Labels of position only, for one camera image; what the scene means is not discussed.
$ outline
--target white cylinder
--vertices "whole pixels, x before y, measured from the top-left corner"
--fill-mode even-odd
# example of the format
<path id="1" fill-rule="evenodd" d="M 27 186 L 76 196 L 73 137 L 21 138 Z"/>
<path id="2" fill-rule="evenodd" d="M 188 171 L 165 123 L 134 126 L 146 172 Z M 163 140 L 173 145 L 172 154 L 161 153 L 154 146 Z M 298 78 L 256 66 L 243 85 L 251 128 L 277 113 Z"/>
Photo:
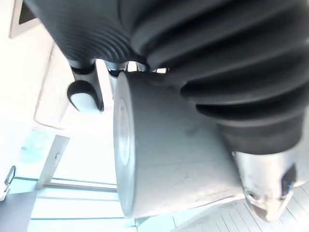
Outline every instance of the white cylinder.
<path id="1" fill-rule="evenodd" d="M 179 92 L 121 73 L 114 97 L 114 149 L 127 217 L 194 208 L 242 195 L 216 127 Z"/>

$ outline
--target wall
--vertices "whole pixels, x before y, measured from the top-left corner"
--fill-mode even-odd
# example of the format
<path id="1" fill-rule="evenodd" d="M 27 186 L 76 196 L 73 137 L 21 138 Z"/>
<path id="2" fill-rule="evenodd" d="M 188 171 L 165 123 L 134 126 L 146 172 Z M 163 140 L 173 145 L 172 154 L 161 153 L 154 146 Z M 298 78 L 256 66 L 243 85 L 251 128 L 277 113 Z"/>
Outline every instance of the wall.
<path id="1" fill-rule="evenodd" d="M 0 1 L 0 181 L 30 131 L 53 46 L 43 25 L 9 39 L 13 3 Z"/>

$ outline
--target window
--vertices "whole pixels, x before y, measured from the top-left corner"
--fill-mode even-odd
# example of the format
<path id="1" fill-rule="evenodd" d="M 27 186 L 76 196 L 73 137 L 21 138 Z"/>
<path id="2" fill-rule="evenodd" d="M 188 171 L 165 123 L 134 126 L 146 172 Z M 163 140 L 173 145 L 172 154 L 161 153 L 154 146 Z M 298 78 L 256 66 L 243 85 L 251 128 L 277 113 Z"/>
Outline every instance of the window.
<path id="1" fill-rule="evenodd" d="M 36 181 L 14 179 L 9 194 L 34 191 Z M 65 188 L 38 192 L 28 232 L 136 232 L 134 219 L 124 218 L 117 193 Z"/>
<path id="2" fill-rule="evenodd" d="M 112 140 L 91 136 L 70 138 L 54 173 L 52 181 L 55 180 L 116 184 Z"/>
<path id="3" fill-rule="evenodd" d="M 55 135 L 33 129 L 19 152 L 16 176 L 39 179 Z"/>

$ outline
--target window frame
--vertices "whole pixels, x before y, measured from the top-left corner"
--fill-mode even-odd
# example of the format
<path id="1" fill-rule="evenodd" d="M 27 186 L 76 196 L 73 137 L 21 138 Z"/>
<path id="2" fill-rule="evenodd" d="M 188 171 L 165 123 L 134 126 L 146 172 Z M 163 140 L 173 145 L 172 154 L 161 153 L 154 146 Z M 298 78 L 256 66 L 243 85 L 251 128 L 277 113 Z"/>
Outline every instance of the window frame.
<path id="1" fill-rule="evenodd" d="M 69 143 L 69 140 L 70 140 L 69 137 L 65 137 L 62 135 L 55 136 L 53 144 L 47 156 L 46 162 L 44 164 L 43 170 L 41 172 L 40 178 L 36 185 L 36 188 L 42 189 L 44 187 L 61 187 L 61 188 L 117 192 L 116 184 L 101 183 L 95 181 L 92 182 L 92 181 L 53 178 L 57 166 L 61 161 L 62 155 Z"/>

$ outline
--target floor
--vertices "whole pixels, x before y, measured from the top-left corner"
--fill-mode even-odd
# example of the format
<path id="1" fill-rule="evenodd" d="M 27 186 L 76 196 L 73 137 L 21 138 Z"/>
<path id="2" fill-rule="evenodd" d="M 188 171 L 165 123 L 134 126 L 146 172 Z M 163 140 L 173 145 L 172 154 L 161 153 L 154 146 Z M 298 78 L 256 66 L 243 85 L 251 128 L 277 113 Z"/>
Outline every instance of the floor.
<path id="1" fill-rule="evenodd" d="M 199 218 L 181 232 L 309 231 L 309 183 L 295 188 L 280 220 L 267 223 L 252 215 L 245 200 L 228 203 Z"/>

